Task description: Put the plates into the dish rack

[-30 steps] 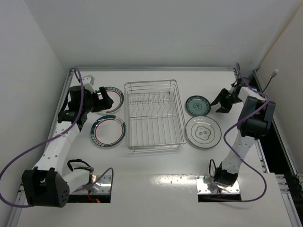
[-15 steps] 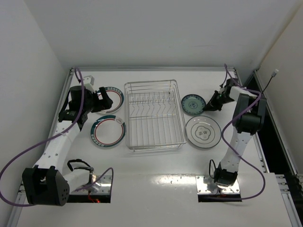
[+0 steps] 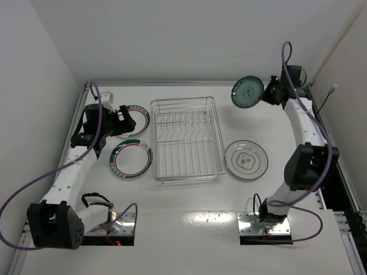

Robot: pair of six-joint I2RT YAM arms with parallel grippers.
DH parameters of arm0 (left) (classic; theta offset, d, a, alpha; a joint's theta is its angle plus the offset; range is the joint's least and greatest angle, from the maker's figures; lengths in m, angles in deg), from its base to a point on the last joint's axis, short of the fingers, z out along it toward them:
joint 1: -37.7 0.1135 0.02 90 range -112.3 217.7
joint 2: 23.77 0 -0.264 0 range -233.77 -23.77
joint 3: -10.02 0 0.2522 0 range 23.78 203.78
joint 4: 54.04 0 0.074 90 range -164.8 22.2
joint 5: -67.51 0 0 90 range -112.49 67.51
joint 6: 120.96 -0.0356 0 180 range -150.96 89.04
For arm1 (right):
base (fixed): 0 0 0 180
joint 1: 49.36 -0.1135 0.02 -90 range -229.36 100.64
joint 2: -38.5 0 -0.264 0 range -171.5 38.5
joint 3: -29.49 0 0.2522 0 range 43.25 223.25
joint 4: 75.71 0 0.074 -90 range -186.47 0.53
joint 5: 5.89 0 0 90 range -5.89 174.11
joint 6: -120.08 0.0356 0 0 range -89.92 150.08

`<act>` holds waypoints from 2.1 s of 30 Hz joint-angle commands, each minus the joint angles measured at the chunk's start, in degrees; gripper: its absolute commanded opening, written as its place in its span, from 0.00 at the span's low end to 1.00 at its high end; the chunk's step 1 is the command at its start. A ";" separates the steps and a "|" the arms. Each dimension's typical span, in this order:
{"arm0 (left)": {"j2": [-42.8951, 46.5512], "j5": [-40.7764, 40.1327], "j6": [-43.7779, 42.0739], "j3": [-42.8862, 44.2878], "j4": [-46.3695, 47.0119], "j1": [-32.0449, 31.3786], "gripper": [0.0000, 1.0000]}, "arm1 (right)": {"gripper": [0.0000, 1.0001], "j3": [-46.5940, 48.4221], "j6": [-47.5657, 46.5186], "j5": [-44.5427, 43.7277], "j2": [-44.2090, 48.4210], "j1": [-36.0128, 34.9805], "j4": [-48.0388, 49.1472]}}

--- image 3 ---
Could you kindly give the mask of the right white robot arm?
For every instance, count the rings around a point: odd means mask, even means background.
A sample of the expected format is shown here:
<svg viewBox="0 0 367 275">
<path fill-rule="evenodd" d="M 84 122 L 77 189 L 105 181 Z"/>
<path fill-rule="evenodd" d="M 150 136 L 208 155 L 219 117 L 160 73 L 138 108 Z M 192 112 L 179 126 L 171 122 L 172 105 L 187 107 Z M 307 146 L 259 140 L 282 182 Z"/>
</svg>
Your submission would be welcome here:
<svg viewBox="0 0 367 275">
<path fill-rule="evenodd" d="M 283 108 L 296 149 L 284 167 L 284 182 L 259 207 L 260 222 L 281 223 L 293 205 L 327 184 L 338 162 L 338 148 L 315 118 L 310 95 L 300 87 L 301 71 L 300 66 L 283 67 L 281 77 L 271 77 L 261 98 Z"/>
</svg>

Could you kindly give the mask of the small blue patterned plate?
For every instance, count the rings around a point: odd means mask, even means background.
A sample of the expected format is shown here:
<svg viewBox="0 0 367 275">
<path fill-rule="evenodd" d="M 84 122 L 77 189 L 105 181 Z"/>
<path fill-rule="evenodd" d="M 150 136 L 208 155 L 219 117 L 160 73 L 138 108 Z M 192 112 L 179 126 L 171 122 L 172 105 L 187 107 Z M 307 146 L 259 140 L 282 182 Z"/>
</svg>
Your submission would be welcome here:
<svg viewBox="0 0 367 275">
<path fill-rule="evenodd" d="M 264 93 L 264 84 L 256 76 L 245 76 L 232 88 L 231 100 L 239 108 L 252 108 L 260 102 Z"/>
</svg>

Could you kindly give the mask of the white plate with grey rim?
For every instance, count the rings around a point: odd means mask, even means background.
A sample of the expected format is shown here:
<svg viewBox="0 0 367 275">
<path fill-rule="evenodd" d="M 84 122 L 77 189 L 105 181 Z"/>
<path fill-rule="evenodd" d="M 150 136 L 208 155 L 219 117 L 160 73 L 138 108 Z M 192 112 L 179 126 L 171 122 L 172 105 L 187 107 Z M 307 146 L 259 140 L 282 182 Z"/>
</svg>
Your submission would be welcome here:
<svg viewBox="0 0 367 275">
<path fill-rule="evenodd" d="M 261 178 L 269 165 L 265 150 L 250 140 L 232 142 L 225 150 L 225 160 L 228 170 L 242 180 Z"/>
</svg>

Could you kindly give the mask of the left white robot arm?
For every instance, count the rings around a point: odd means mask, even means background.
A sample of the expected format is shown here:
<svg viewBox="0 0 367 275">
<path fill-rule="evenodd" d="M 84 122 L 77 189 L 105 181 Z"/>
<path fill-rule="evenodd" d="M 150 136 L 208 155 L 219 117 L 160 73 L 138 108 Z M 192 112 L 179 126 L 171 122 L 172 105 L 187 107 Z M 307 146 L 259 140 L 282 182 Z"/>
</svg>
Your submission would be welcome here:
<svg viewBox="0 0 367 275">
<path fill-rule="evenodd" d="M 63 168 L 40 203 L 32 203 L 27 219 L 37 248 L 77 249 L 92 230 L 116 232 L 113 203 L 92 202 L 75 212 L 77 197 L 88 171 L 98 160 L 109 136 L 134 131 L 136 122 L 125 105 L 114 111 L 107 103 L 84 107 L 71 137 L 71 147 Z"/>
</svg>

